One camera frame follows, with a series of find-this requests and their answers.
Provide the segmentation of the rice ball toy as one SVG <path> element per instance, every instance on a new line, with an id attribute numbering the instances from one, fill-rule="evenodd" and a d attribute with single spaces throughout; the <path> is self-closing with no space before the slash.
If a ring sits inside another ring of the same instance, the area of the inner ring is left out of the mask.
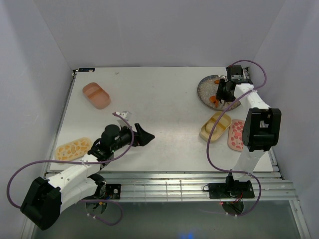
<path id="1" fill-rule="evenodd" d="M 213 128 L 213 126 L 214 126 L 214 123 L 213 123 L 213 122 L 207 123 L 206 126 L 205 126 L 205 131 L 206 131 L 207 133 L 210 133 L 211 130 L 212 130 L 212 128 Z"/>

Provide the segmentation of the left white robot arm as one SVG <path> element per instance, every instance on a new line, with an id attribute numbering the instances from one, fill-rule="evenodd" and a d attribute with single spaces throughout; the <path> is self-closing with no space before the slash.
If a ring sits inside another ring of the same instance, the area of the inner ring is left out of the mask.
<path id="1" fill-rule="evenodd" d="M 84 155 L 80 164 L 70 166 L 47 179 L 36 178 L 22 203 L 21 212 L 41 230 L 50 228 L 60 214 L 73 204 L 85 200 L 93 209 L 105 211 L 106 199 L 118 199 L 99 172 L 113 160 L 115 151 L 126 145 L 145 146 L 155 136 L 139 123 L 132 131 L 127 126 L 110 124 Z"/>

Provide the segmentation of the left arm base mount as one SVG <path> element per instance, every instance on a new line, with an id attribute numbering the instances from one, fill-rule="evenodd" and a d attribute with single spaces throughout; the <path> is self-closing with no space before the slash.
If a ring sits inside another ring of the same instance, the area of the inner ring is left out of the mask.
<path id="1" fill-rule="evenodd" d="M 96 191 L 96 198 L 106 200 L 118 200 L 121 197 L 121 184 L 102 183 Z"/>

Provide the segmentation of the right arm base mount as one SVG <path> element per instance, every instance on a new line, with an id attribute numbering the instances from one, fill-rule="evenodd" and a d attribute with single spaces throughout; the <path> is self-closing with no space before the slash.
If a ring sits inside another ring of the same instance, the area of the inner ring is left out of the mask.
<path id="1" fill-rule="evenodd" d="M 253 199 L 255 194 L 250 181 L 230 183 L 209 183 L 203 187 L 203 192 L 209 193 L 210 199 Z"/>

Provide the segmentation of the pink lunch box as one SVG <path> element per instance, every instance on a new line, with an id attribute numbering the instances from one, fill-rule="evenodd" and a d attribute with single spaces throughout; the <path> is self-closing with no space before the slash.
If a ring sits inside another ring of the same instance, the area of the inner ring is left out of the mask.
<path id="1" fill-rule="evenodd" d="M 106 108 L 111 103 L 109 94 L 95 82 L 84 86 L 82 92 L 88 101 L 99 110 Z"/>

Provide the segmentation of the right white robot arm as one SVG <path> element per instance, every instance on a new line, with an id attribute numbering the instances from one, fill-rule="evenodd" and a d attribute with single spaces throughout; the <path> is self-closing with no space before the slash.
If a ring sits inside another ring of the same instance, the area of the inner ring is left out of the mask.
<path id="1" fill-rule="evenodd" d="M 226 79 L 219 82 L 216 99 L 230 104 L 240 102 L 248 110 L 242 131 L 244 147 L 232 169 L 234 180 L 225 185 L 226 194 L 236 198 L 243 192 L 240 182 L 250 180 L 260 158 L 278 143 L 282 113 L 262 100 L 242 66 L 232 64 L 226 72 Z"/>

